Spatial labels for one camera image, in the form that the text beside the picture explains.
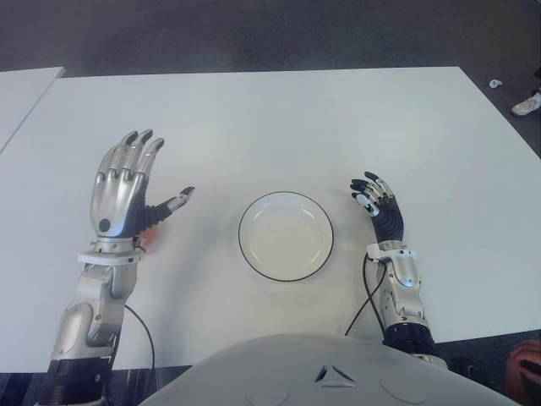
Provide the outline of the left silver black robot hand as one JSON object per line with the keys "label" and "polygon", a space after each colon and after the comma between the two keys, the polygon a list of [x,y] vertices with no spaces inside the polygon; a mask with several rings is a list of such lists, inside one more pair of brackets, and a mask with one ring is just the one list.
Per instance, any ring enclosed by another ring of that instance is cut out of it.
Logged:
{"label": "left silver black robot hand", "polygon": [[103,157],[90,202],[90,220],[99,238],[135,238],[188,203],[194,186],[157,206],[146,204],[150,172],[164,144],[150,129],[132,131]]}

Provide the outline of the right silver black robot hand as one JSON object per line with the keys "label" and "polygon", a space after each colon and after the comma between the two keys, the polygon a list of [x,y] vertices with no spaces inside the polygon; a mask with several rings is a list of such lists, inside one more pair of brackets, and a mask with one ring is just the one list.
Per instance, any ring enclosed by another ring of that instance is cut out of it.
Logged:
{"label": "right silver black robot hand", "polygon": [[364,173],[365,179],[350,183],[352,198],[368,213],[378,243],[403,241],[404,222],[395,194],[378,175]]}

